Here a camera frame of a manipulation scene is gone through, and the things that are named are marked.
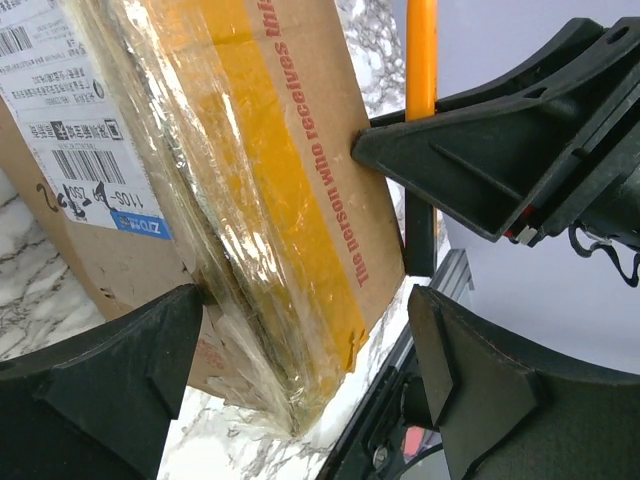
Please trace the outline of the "brown cardboard express box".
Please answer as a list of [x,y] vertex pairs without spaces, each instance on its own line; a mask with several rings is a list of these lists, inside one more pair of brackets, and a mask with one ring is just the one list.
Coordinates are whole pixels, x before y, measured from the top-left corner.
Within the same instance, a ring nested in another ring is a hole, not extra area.
[[319,420],[405,273],[331,1],[5,1],[1,167],[107,319],[183,283],[190,384]]

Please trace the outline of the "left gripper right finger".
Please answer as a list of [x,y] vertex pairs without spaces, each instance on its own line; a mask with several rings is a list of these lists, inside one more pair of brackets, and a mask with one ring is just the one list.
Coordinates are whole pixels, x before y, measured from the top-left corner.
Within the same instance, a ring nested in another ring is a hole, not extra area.
[[408,314],[451,478],[638,478],[638,375],[553,351],[430,287],[413,287]]

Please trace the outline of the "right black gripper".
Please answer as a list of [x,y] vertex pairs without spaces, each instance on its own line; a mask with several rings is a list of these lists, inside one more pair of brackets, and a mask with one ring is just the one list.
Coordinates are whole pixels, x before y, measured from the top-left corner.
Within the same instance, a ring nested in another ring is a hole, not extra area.
[[568,21],[504,75],[390,115],[352,156],[481,237],[535,245],[583,228],[639,242],[639,20]]

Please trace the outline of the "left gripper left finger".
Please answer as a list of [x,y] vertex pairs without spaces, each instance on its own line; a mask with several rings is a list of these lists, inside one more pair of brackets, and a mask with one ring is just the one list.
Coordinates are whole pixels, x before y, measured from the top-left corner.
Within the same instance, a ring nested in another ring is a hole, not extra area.
[[187,284],[2,362],[2,478],[155,478],[202,316],[198,289]]

